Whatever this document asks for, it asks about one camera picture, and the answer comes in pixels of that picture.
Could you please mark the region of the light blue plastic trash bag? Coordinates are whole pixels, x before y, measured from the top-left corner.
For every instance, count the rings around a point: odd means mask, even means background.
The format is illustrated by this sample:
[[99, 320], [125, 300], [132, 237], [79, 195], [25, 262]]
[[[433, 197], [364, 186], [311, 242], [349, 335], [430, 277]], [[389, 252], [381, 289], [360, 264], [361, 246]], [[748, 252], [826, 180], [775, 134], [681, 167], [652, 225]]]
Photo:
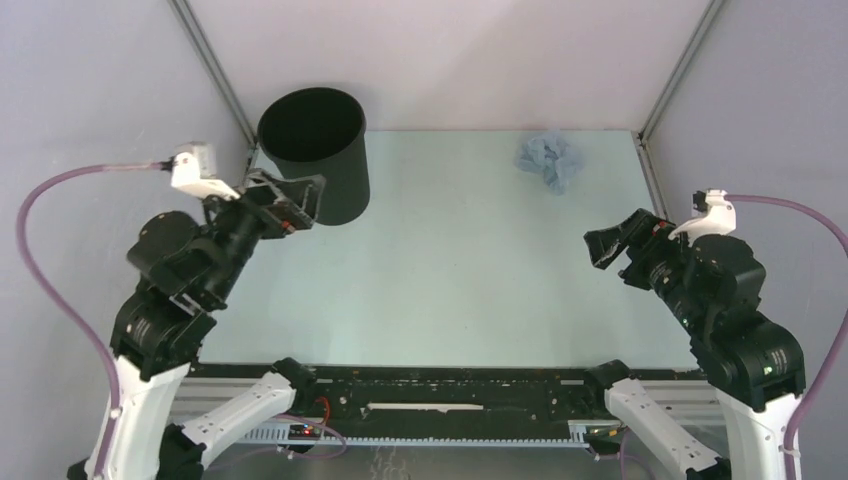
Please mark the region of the light blue plastic trash bag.
[[584, 165], [582, 152], [559, 130], [529, 138], [520, 146], [515, 159], [519, 170], [538, 175], [555, 195], [566, 193]]

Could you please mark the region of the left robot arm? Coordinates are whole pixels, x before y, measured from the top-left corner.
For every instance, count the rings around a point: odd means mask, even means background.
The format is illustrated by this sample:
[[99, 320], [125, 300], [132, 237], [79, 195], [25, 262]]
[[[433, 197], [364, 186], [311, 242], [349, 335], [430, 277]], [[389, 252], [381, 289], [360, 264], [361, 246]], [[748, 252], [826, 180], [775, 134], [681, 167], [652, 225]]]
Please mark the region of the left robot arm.
[[171, 419], [176, 393], [197, 362], [214, 313], [263, 240], [312, 228], [325, 179], [282, 179], [256, 169], [233, 199], [204, 198], [205, 220], [182, 211], [151, 218], [129, 250], [139, 271], [115, 319], [110, 349], [120, 383], [103, 460], [69, 467], [71, 479], [198, 479], [228, 447], [273, 416], [304, 416], [316, 403], [315, 375], [292, 358], [272, 364], [246, 392], [183, 423]]

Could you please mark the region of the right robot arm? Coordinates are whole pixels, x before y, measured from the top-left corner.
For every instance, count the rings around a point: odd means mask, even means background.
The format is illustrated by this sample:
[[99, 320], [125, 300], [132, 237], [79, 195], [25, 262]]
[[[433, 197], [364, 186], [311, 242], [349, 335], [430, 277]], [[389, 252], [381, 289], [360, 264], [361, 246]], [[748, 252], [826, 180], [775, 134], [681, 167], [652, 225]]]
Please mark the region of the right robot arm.
[[623, 282], [655, 293], [689, 335], [722, 409], [728, 455], [692, 437], [619, 360], [587, 370], [581, 402], [593, 417], [622, 421], [682, 479], [795, 478], [799, 463], [785, 450], [789, 419], [806, 387], [804, 356], [796, 338], [760, 312], [766, 271], [733, 236], [734, 227], [731, 206], [680, 225], [639, 209], [584, 235], [594, 267], [626, 255]]

